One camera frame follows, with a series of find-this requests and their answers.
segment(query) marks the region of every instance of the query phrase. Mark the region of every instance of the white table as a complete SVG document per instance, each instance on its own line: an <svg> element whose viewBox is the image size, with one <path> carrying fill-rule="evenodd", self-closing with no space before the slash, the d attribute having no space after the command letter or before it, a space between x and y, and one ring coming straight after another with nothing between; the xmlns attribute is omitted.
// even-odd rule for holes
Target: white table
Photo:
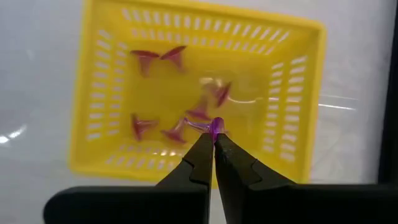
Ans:
<svg viewBox="0 0 398 224"><path fill-rule="evenodd" d="M326 25L312 182L375 182L396 1L213 1ZM145 184L80 177L67 168L80 19L80 0L0 1L3 224L42 223L44 203L74 185ZM10 134L13 138L1 137ZM211 222L225 222L217 191L212 192Z"/></svg>

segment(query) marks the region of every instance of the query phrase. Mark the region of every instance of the yellow plastic basket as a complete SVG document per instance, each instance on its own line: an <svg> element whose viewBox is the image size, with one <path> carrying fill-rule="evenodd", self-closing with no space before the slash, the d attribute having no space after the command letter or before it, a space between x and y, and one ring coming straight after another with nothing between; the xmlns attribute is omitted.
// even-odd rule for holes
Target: yellow plastic basket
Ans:
<svg viewBox="0 0 398 224"><path fill-rule="evenodd" d="M182 146L160 141L192 107L200 82L232 80L221 116L231 139L297 182L310 172L326 32L301 18L199 2L86 0L70 144L73 170L158 181L180 161ZM142 78L130 50L165 52L187 45L178 74L154 61ZM130 114L160 118L134 140Z"/></svg>

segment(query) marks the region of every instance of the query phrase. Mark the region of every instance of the white surface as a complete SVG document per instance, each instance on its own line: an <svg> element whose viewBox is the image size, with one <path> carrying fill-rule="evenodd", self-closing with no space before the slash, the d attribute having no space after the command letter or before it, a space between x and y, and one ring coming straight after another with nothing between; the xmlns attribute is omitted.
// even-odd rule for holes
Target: white surface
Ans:
<svg viewBox="0 0 398 224"><path fill-rule="evenodd" d="M374 182L396 1L214 2L326 25L312 181ZM46 200L74 185L144 184L78 177L67 168L80 18L80 0L0 1L0 135L7 136L0 138L2 224L42 223ZM211 222L225 222L217 191Z"/></svg>

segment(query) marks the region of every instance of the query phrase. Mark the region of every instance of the basket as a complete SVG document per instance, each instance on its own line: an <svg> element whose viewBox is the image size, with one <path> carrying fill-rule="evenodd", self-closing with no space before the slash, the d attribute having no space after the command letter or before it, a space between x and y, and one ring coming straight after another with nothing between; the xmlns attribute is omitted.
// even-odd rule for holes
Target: basket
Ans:
<svg viewBox="0 0 398 224"><path fill-rule="evenodd" d="M86 0L77 72L70 165L77 172L159 181L182 159L186 144L163 141L200 85L231 80L221 116L231 139L296 182L310 172L326 32L290 16L199 2ZM153 61L143 78L130 50L166 52L186 45L185 74ZM136 141L131 113L158 117Z"/></svg>

